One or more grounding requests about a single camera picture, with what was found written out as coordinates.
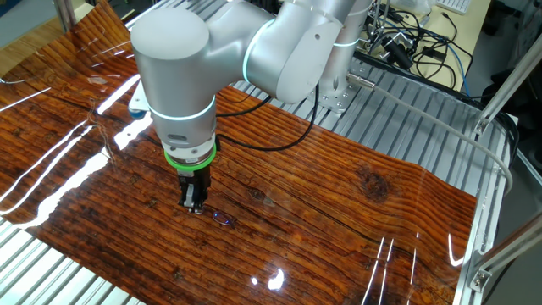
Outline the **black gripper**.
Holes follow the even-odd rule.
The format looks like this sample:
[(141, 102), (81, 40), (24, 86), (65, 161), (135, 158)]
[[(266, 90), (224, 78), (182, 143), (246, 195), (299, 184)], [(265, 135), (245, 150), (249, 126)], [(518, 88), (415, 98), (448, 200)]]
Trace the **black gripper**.
[(202, 214), (205, 210), (208, 188), (211, 185), (209, 166), (195, 171), (177, 170), (181, 197), (178, 204), (187, 208), (190, 213)]

